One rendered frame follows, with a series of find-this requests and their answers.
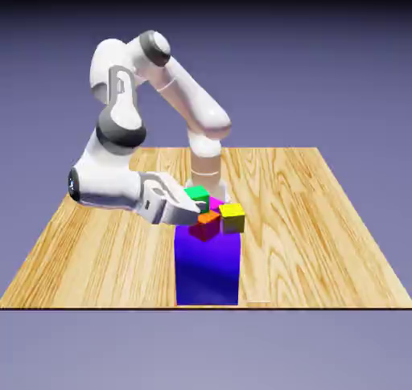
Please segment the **small yellow cube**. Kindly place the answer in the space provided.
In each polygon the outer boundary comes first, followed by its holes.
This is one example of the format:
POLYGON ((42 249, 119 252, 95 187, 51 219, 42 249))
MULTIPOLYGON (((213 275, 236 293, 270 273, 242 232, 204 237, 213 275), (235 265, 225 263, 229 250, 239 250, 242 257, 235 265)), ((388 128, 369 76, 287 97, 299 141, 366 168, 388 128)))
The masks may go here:
POLYGON ((243 233, 245 211, 239 203, 224 203, 219 206, 222 231, 226 234, 243 233))

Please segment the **large blue box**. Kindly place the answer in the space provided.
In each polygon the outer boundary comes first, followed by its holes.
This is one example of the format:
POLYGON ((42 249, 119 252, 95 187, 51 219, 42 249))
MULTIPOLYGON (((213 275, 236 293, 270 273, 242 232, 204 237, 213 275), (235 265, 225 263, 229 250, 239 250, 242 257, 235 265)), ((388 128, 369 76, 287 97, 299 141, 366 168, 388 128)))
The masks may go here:
POLYGON ((175 228, 175 295, 178 306, 238 304, 241 234, 222 231, 202 241, 188 226, 175 228))

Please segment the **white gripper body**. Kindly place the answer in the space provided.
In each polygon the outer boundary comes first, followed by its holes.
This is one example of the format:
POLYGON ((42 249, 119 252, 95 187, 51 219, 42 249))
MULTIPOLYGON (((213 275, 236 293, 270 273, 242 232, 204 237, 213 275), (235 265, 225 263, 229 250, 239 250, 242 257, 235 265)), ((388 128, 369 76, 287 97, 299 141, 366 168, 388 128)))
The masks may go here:
POLYGON ((142 217, 152 224, 193 225, 200 208, 166 172, 142 174, 142 217))

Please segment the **small orange cube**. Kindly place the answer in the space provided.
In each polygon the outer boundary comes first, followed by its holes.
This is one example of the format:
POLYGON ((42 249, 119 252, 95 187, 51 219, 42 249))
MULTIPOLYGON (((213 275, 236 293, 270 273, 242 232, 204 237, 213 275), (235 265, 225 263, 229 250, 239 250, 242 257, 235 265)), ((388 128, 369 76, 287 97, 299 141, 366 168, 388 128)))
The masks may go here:
POLYGON ((210 210, 198 216, 197 223, 189 228, 189 234, 207 241, 220 232, 220 213, 210 210))

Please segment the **small green cube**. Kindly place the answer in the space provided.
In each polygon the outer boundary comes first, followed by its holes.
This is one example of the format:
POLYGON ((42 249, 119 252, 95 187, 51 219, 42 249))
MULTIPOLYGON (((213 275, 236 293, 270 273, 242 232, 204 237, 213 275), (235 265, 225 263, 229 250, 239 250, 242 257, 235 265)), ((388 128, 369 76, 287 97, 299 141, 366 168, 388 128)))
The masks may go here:
POLYGON ((203 186, 186 187, 184 190, 194 202, 196 200, 207 200, 209 210, 209 193, 203 186))

